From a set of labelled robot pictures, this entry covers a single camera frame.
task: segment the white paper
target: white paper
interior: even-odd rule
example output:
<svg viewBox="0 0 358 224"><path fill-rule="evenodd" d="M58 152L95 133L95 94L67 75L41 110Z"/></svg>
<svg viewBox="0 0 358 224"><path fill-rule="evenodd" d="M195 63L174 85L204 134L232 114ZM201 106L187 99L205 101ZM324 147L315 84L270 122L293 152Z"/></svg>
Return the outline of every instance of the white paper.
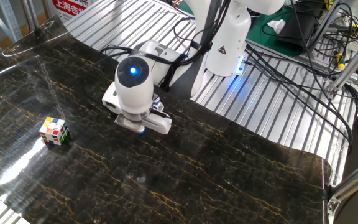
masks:
<svg viewBox="0 0 358 224"><path fill-rule="evenodd" d="M273 28L276 34L279 34L285 26L285 21L283 19L280 19L279 21L270 21L267 25Z"/></svg>

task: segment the black marble surface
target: black marble surface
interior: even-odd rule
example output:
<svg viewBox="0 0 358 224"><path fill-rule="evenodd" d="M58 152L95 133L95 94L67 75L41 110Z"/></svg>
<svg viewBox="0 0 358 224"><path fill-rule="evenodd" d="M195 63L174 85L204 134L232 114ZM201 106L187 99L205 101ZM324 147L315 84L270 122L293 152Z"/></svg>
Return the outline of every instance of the black marble surface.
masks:
<svg viewBox="0 0 358 224"><path fill-rule="evenodd" d="M0 56L0 196L31 223L326 223L331 168L192 101L162 95L169 135L138 136L100 101L117 62L45 23ZM71 138L46 146L45 118Z"/></svg>

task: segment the yellow connector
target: yellow connector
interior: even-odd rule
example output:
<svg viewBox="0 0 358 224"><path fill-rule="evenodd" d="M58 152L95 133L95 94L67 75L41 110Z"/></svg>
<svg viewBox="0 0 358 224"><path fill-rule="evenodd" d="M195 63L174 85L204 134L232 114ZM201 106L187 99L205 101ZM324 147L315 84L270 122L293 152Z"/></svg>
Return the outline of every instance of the yellow connector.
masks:
<svg viewBox="0 0 358 224"><path fill-rule="evenodd" d="M331 6L334 3L334 0L324 0L324 2L326 3L327 9L330 10Z"/></svg>
<svg viewBox="0 0 358 224"><path fill-rule="evenodd" d="M342 53L336 55L337 57L337 64L339 69L345 68L345 59L342 57Z"/></svg>

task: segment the rubik's cube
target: rubik's cube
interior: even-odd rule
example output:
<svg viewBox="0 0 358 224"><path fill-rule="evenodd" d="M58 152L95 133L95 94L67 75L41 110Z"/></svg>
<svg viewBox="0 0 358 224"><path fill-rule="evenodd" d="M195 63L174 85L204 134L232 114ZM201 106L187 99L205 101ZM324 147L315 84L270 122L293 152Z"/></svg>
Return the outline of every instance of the rubik's cube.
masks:
<svg viewBox="0 0 358 224"><path fill-rule="evenodd" d="M40 129L40 134L44 142L62 145L70 132L66 121L57 118L47 118Z"/></svg>

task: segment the red sign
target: red sign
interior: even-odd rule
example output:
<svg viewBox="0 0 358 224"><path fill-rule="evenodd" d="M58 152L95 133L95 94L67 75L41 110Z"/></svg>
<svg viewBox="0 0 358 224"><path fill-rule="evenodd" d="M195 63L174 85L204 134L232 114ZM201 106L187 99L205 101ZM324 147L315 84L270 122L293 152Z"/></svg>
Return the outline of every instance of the red sign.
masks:
<svg viewBox="0 0 358 224"><path fill-rule="evenodd" d="M75 4L70 0L52 0L52 2L58 10L68 13L72 16L76 16L78 13L85 9L85 7Z"/></svg>

